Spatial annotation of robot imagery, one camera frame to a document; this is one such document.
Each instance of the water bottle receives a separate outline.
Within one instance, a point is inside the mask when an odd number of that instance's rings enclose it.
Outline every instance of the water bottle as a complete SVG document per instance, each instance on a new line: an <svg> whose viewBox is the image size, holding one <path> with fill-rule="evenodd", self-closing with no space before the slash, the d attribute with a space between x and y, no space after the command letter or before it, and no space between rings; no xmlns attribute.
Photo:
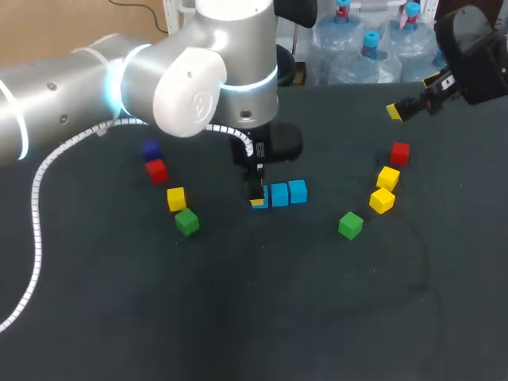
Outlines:
<svg viewBox="0 0 508 381"><path fill-rule="evenodd" d="M341 52L361 45L364 23L349 13L351 0L337 0L335 14L324 16L312 29L308 77L313 85L324 85L330 64Z"/></svg>
<svg viewBox="0 0 508 381"><path fill-rule="evenodd" d="M445 57L441 50L438 50L435 55L427 55L418 61L415 60L405 65L402 69L402 81L404 83L423 81L443 70L446 66Z"/></svg>
<svg viewBox="0 0 508 381"><path fill-rule="evenodd" d="M387 29L388 49L393 51L405 65L410 60L437 50L436 33L426 24L418 22L420 4L408 2L406 4L407 22L400 28L400 20L390 21Z"/></svg>
<svg viewBox="0 0 508 381"><path fill-rule="evenodd" d="M396 55L378 49L378 45L379 33L365 32L359 52L345 52L333 61L329 84L400 82L402 64Z"/></svg>

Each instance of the green cube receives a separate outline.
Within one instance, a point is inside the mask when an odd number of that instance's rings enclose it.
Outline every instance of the green cube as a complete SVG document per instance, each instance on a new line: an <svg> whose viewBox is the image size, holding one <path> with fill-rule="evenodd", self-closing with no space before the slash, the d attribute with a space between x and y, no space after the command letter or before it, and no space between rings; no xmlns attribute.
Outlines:
<svg viewBox="0 0 508 381"><path fill-rule="evenodd" d="M185 209L176 214L175 221L176 227L184 236L188 237L199 230L199 218L190 209Z"/></svg>
<svg viewBox="0 0 508 381"><path fill-rule="evenodd" d="M339 233L352 240L362 231L364 220L353 212L347 213L339 222Z"/></svg>

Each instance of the red cube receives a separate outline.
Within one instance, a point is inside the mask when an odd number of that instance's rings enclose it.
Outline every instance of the red cube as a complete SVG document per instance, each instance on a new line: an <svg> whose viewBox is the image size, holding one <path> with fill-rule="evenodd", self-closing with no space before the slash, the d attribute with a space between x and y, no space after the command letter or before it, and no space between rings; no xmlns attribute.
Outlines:
<svg viewBox="0 0 508 381"><path fill-rule="evenodd" d="M406 143L394 143L391 150L390 163L397 165L406 165L410 158L410 145Z"/></svg>
<svg viewBox="0 0 508 381"><path fill-rule="evenodd" d="M169 180L166 166L161 159L146 163L146 169L148 170L150 179L152 179L152 183L155 185L166 183Z"/></svg>

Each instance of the white joint cap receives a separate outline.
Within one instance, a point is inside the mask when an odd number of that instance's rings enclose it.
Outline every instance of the white joint cap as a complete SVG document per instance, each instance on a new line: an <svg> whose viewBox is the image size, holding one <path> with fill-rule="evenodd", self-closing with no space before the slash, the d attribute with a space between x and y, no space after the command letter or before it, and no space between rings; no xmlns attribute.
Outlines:
<svg viewBox="0 0 508 381"><path fill-rule="evenodd" d="M196 11L220 21L244 20L266 10L273 0L196 0Z"/></svg>
<svg viewBox="0 0 508 381"><path fill-rule="evenodd" d="M221 56L208 49L187 48L157 85L153 99L156 124L176 137L197 135L214 117L226 80Z"/></svg>

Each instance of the dark blue cube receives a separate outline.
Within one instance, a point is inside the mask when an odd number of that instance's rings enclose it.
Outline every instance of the dark blue cube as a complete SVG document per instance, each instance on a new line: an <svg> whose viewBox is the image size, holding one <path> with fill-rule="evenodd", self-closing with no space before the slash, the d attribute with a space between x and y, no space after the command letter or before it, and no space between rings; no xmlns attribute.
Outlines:
<svg viewBox="0 0 508 381"><path fill-rule="evenodd" d="M159 142L157 140L148 140L143 143L144 161L149 163L153 160L163 159L164 155L160 151Z"/></svg>

